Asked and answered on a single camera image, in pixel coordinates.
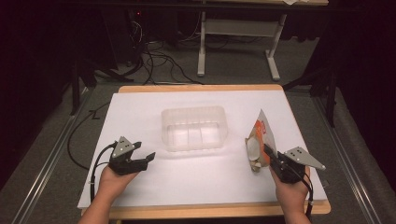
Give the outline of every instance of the transparent tray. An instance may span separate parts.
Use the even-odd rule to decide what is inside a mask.
[[[163,142],[169,151],[222,147],[228,127],[222,106],[166,109]]]

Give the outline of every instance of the metal bracket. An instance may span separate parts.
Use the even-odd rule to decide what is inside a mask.
[[[284,153],[289,159],[300,163],[302,165],[312,166],[319,170],[325,170],[326,166],[320,163],[317,159],[311,156],[308,152],[306,152],[302,147],[295,147],[291,150],[288,150]]]
[[[116,148],[113,151],[113,154],[111,155],[112,158],[117,158],[127,152],[136,150],[140,148],[142,145],[141,142],[136,142],[132,144],[128,139],[126,139],[124,136],[120,137],[119,142],[116,145]]]

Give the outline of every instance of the snack bag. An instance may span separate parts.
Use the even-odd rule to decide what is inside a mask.
[[[264,152],[264,144],[267,144],[273,150],[276,150],[276,146],[267,117],[262,110],[245,142],[252,171],[259,172],[260,168],[267,167],[270,164],[270,158]]]

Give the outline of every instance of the metal rail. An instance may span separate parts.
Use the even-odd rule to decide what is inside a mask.
[[[35,183],[30,188],[25,200],[23,201],[20,209],[18,210],[17,214],[15,215],[12,223],[27,223],[29,216],[32,214],[33,209],[35,208],[35,204],[37,203],[38,199],[40,198],[41,193],[46,187],[50,176],[55,169],[58,160],[62,156],[62,152],[64,151],[64,143],[67,141],[68,136],[70,135],[74,124],[78,118],[78,115],[81,112],[81,108],[86,104],[89,97],[91,96],[92,92],[88,91],[87,88],[84,89],[82,92],[82,104],[80,105],[78,111],[74,116],[70,116],[69,120],[66,122],[58,140],[56,141],[52,151],[50,152],[46,162],[44,163],[43,167],[41,168],[40,173],[38,174],[37,178],[35,179]]]
[[[327,129],[329,130],[330,136],[335,144],[335,153],[340,161],[341,168],[344,170],[346,174],[346,179],[349,182],[349,185],[355,194],[356,200],[358,201],[359,206],[361,207],[361,211],[364,214],[364,217],[367,220],[367,223],[372,224],[381,224],[381,220],[375,211],[375,208],[366,192],[366,188],[364,187],[361,179],[356,173],[355,168],[353,167],[352,162],[350,161],[346,150],[344,149],[340,138],[338,137],[337,132],[334,128],[329,124],[325,117],[325,108],[323,103],[320,101],[318,97],[313,97],[314,105],[317,107],[321,118],[325,122]]]

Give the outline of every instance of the white sheet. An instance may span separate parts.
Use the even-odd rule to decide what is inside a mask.
[[[229,130],[224,147],[168,152],[162,142],[161,112],[169,108],[212,105],[223,106],[226,113]],[[147,171],[132,181],[113,206],[275,202],[275,185],[268,168],[254,174],[245,145],[260,109],[269,120],[278,151],[306,148],[283,91],[116,93],[92,163],[104,147],[118,141],[120,136],[131,142],[142,142],[132,159],[156,152]],[[110,152],[111,149],[101,161],[108,161]],[[96,187],[102,169],[103,166],[97,169]],[[90,204],[90,176],[91,171],[78,208]],[[314,199],[327,199],[318,174],[312,168],[311,179]]]

